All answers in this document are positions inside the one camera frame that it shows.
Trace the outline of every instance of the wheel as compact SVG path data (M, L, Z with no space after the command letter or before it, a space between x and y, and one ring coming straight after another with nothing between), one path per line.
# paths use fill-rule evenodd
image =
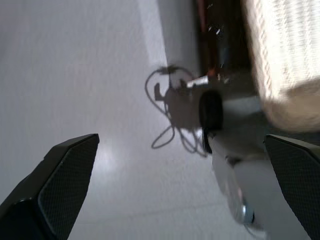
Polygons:
M199 101L199 121L202 127L203 148L209 154L212 153L212 150L208 134L222 129L223 114L221 95L215 90L203 93Z

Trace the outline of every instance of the black wheel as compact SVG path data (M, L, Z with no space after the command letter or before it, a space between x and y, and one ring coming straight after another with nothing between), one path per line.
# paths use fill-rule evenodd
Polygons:
M221 130L224 120L222 98L215 90L206 91L199 101L199 120L202 127L203 148L211 154L208 134Z

